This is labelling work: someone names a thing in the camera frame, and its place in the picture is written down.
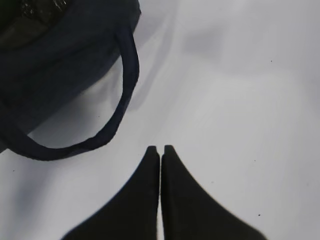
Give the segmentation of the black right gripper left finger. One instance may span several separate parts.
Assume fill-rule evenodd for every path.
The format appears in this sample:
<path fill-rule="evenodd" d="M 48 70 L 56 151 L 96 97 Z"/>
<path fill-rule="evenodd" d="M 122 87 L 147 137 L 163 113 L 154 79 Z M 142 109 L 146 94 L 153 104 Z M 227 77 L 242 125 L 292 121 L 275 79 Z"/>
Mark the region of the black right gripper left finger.
<path fill-rule="evenodd" d="M 149 146 L 130 179 L 100 210 L 69 231 L 65 240 L 155 240 L 160 156 Z"/>

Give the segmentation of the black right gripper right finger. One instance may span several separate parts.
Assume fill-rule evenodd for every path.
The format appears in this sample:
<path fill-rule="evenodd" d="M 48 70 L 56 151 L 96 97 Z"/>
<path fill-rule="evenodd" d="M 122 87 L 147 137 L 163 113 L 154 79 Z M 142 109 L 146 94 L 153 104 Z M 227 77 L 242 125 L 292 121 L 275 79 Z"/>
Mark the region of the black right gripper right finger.
<path fill-rule="evenodd" d="M 216 202 L 192 177 L 171 145 L 164 147 L 160 189 L 166 240 L 265 239 Z"/>

